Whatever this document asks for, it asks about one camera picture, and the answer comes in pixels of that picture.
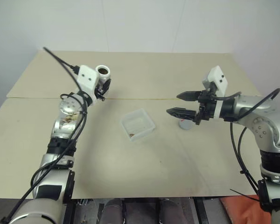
table surface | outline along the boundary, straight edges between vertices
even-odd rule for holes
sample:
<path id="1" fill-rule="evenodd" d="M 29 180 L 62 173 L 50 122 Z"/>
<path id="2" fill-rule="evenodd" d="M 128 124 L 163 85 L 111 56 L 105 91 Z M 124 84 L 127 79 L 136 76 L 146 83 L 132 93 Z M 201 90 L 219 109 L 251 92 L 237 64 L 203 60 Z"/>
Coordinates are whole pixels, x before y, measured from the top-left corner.
<path id="1" fill-rule="evenodd" d="M 229 54 L 56 52 L 71 64 L 106 64 L 112 73 L 108 100 L 89 108 L 77 143 L 73 198 L 234 195 L 253 190 L 231 147 L 229 124 L 202 121 L 182 130 L 166 109 L 198 109 L 197 102 L 173 99 L 202 90 L 201 80 L 220 65 L 229 82 L 227 94 L 258 91 Z M 57 99 L 75 89 L 63 69 L 40 51 L 0 108 L 0 197 L 20 198 L 38 169 L 54 120 Z M 131 142 L 119 121 L 144 108 L 156 125 L 147 137 Z M 235 125 L 235 136 L 242 127 Z M 255 179 L 260 155 L 248 132 L 243 158 Z"/>
<path id="2" fill-rule="evenodd" d="M 112 83 L 108 98 L 172 99 L 183 91 L 203 90 L 202 80 L 217 65 L 229 82 L 227 95 L 237 91 L 246 95 L 258 93 L 230 54 L 55 53 L 73 65 L 109 66 Z M 74 89 L 75 85 L 64 69 L 48 53 L 40 51 L 7 97 L 59 98 L 61 93 Z"/>
<path id="3" fill-rule="evenodd" d="M 0 109 L 0 198 L 20 198 L 47 150 L 59 99 L 9 98 Z M 231 147 L 229 124 L 203 121 L 182 130 L 166 109 L 197 104 L 181 100 L 106 100 L 89 108 L 77 143 L 73 198 L 225 196 L 229 188 L 253 190 Z M 147 137 L 131 142 L 119 121 L 144 108 L 156 125 Z M 242 127 L 235 125 L 235 136 Z M 248 132 L 242 154 L 260 178 L 260 155 Z"/>

clear plastic box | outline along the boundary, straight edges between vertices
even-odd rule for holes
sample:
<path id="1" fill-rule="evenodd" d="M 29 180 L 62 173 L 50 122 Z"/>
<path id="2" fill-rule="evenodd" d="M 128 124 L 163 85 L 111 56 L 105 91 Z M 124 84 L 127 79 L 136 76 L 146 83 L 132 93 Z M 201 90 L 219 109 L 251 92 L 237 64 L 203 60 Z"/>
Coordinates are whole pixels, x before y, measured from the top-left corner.
<path id="1" fill-rule="evenodd" d="M 154 122 L 144 109 L 126 114 L 120 122 L 131 141 L 143 138 L 155 129 Z"/>

white wall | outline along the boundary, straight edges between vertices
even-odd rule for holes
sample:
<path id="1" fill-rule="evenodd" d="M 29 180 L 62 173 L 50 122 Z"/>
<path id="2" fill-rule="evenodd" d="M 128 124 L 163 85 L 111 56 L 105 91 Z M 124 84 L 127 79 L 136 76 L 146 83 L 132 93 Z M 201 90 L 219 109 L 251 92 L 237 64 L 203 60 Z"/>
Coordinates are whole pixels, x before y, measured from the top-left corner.
<path id="1" fill-rule="evenodd" d="M 42 46 L 231 52 L 267 94 L 280 87 L 280 0 L 0 0 L 0 106 Z"/>

orange cloth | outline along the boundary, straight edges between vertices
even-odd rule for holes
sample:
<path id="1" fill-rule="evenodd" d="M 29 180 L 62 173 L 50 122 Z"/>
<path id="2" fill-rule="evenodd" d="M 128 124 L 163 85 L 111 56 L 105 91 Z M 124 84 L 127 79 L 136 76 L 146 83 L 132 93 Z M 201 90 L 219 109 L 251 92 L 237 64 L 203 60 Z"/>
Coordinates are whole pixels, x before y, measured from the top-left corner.
<path id="1" fill-rule="evenodd" d="M 271 214 L 263 211 L 257 201 L 244 196 L 222 197 L 220 200 L 233 224 L 271 224 Z"/>

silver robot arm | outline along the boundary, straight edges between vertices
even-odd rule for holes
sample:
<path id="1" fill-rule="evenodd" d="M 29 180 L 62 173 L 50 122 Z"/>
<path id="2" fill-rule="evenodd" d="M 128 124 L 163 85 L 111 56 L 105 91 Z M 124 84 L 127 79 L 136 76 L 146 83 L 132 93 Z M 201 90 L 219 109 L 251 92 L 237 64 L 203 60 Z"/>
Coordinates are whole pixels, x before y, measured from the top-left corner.
<path id="1" fill-rule="evenodd" d="M 91 69 L 85 65 L 79 67 L 77 82 L 82 92 L 62 94 L 59 116 L 56 119 L 47 153 L 43 156 L 39 172 L 31 180 L 33 185 L 48 167 L 62 154 L 69 142 L 75 138 L 81 128 L 84 102 L 94 105 L 104 101 L 110 86 L 110 70 L 104 65 Z M 34 188 L 33 200 L 25 203 L 13 216 L 10 224 L 60 224 L 63 204 L 71 199 L 74 188 L 74 164 L 76 142 Z"/>
<path id="2" fill-rule="evenodd" d="M 186 101 L 198 101 L 199 111 L 185 108 L 171 108 L 167 112 L 180 119 L 189 119 L 200 124 L 201 120 L 222 118 L 224 121 L 247 127 L 255 136 L 260 149 L 260 171 L 263 177 L 258 181 L 260 206 L 272 214 L 272 223 L 280 224 L 280 111 L 268 97 L 243 96 L 238 92 L 222 97 L 227 87 L 226 77 L 217 66 L 203 81 L 206 90 L 187 91 L 177 97 Z M 280 90 L 271 93 L 274 98 Z"/>

